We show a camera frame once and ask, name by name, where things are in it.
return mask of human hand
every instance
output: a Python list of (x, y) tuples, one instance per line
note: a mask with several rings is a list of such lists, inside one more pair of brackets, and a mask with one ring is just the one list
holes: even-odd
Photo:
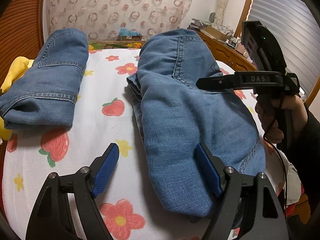
[[(258, 114), (262, 128), (266, 131), (275, 116), (275, 108), (279, 108), (280, 99), (271, 99), (263, 96), (257, 96), (255, 111)], [(297, 95), (285, 96), (281, 109), (291, 110), (293, 122), (293, 138), (297, 139), (308, 121), (308, 114), (303, 105), (303, 101)], [(278, 122), (275, 120), (270, 131), (266, 134), (266, 139), (271, 143), (281, 143), (284, 138), (283, 132), (278, 128)]]

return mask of wooden cabinet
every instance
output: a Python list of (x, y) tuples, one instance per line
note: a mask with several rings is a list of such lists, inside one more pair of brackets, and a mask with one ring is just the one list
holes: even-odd
[(198, 34), (202, 38), (204, 43), (208, 46), (216, 60), (222, 61), (235, 71), (257, 70), (254, 64), (247, 61), (247, 59), (235, 49), (232, 49), (217, 40), (210, 39), (208, 36), (204, 35), (201, 32), (198, 32)]

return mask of striped roller blind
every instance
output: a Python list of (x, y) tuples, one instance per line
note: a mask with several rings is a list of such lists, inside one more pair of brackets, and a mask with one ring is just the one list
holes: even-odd
[(320, 28), (302, 0), (252, 0), (248, 20), (259, 20), (278, 40), (287, 68), (306, 93), (320, 75)]

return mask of blue denim jeans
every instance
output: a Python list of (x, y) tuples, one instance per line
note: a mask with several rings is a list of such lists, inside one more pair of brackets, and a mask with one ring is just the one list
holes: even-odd
[(210, 217), (217, 208), (194, 159), (200, 142), (240, 173), (265, 170), (256, 124), (241, 99), (233, 90), (196, 87), (199, 78), (220, 75), (196, 32), (178, 29), (147, 41), (137, 73), (127, 78), (149, 176), (168, 211)]
[(0, 97), (5, 128), (71, 126), (88, 57), (84, 33), (76, 29), (55, 31), (32, 67)]

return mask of blue textured pad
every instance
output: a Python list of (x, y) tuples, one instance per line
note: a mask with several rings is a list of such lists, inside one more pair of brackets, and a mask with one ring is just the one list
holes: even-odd
[(119, 147), (115, 144), (94, 178), (94, 188), (92, 190), (93, 198), (96, 198), (106, 189), (106, 186), (118, 159)]
[(200, 144), (196, 146), (195, 157), (210, 191), (219, 197), (223, 192), (220, 187), (220, 177)]

